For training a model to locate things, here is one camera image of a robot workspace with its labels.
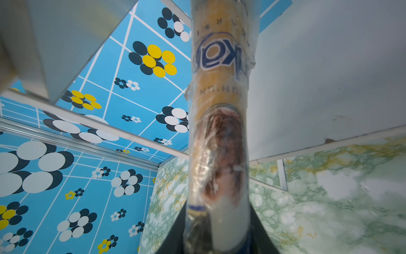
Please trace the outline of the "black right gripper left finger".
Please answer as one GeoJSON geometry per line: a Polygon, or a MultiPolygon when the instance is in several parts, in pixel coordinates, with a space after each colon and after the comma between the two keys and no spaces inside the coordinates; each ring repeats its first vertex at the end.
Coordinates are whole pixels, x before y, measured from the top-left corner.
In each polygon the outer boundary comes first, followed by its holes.
{"type": "Polygon", "coordinates": [[[185,203],[180,210],[175,222],[173,223],[167,237],[155,252],[156,254],[184,254],[183,233],[186,224],[186,209],[185,203]]]}

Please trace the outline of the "dark blue clear spaghetti bag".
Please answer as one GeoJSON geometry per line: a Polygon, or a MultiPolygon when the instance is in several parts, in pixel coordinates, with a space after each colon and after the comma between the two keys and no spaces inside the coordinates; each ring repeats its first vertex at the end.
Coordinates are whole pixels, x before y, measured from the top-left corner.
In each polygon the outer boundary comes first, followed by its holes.
{"type": "Polygon", "coordinates": [[[189,178],[184,252],[247,254],[246,111],[260,1],[192,1],[189,178]]]}

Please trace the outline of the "right aluminium corner post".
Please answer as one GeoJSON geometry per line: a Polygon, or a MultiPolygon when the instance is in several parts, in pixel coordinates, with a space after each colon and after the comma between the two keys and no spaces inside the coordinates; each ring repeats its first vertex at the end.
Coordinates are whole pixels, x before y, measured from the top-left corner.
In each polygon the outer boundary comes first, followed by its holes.
{"type": "Polygon", "coordinates": [[[120,160],[126,164],[134,165],[144,169],[154,171],[157,171],[159,169],[159,164],[157,163],[134,156],[125,155],[124,153],[118,151],[113,151],[98,145],[87,143],[85,141],[80,141],[61,134],[38,129],[3,117],[1,118],[1,130],[5,130],[27,138],[31,137],[34,139],[39,139],[52,145],[60,145],[70,149],[82,150],[83,152],[88,154],[120,160]]]}

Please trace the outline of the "white two-tier shelf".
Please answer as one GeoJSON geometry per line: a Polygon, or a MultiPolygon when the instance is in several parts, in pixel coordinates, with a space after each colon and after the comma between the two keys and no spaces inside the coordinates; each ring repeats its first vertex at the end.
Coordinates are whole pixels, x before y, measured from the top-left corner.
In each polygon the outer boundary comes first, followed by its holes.
{"type": "MultiPolygon", "coordinates": [[[[252,162],[405,133],[405,1],[261,1],[248,93],[252,162]]],[[[50,104],[90,91],[95,114],[147,140],[186,105],[188,1],[2,1],[1,45],[23,89],[50,104]]]]}

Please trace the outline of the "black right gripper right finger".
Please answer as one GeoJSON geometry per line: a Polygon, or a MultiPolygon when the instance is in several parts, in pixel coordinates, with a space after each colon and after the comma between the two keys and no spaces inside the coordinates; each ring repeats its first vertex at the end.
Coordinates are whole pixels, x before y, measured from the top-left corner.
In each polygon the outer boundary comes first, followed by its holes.
{"type": "Polygon", "coordinates": [[[276,246],[268,236],[264,226],[262,225],[258,215],[256,214],[253,205],[251,209],[251,254],[280,254],[276,246]]]}

